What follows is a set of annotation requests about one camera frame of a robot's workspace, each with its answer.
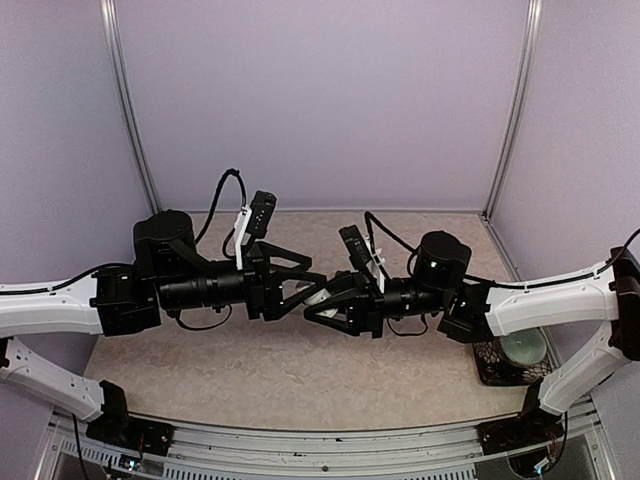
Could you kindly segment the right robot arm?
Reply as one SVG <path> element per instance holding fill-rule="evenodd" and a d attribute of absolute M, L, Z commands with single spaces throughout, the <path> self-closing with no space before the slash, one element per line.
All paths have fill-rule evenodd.
<path fill-rule="evenodd" d="M 523 444 L 546 432 L 551 418 L 639 358 L 639 262 L 627 246 L 592 267 L 534 282 L 500 284 L 471 278 L 470 248 L 445 231 L 426 233 L 408 260 L 405 278 L 384 276 L 372 244 L 356 227 L 341 231 L 352 270 L 325 286 L 300 283 L 304 316 L 351 336 L 378 338 L 383 323 L 439 316 L 440 332 L 463 344 L 559 324 L 597 321 L 592 339 L 559 369 L 527 390 L 511 426 Z"/>

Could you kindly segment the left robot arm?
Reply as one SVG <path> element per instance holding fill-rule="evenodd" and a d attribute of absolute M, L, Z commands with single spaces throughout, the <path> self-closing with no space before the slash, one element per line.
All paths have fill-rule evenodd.
<path fill-rule="evenodd" d="M 33 353 L 21 338 L 42 333 L 115 337 L 138 334 L 185 310 L 242 304 L 251 319 L 279 320 L 326 284 L 310 257 L 266 242 L 242 246 L 233 260 L 208 260 L 191 217 L 167 210 L 133 228 L 135 260 L 108 263 L 55 283 L 1 288 L 1 379 L 99 423 L 121 445 L 140 434 L 124 391 L 77 376 Z"/>

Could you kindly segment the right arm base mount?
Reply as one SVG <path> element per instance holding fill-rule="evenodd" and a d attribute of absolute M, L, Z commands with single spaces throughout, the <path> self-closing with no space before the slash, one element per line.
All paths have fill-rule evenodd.
<path fill-rule="evenodd" d="M 562 416 L 539 408 L 515 417 L 483 422 L 476 429 L 484 455 L 537 445 L 565 433 Z"/>

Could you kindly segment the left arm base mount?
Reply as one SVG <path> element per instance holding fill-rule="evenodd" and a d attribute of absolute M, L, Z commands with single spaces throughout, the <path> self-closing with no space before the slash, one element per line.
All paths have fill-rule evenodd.
<path fill-rule="evenodd" d="M 138 453 L 166 457 L 174 431 L 175 428 L 165 422 L 131 416 L 117 419 L 103 415 L 88 423 L 86 436 Z"/>

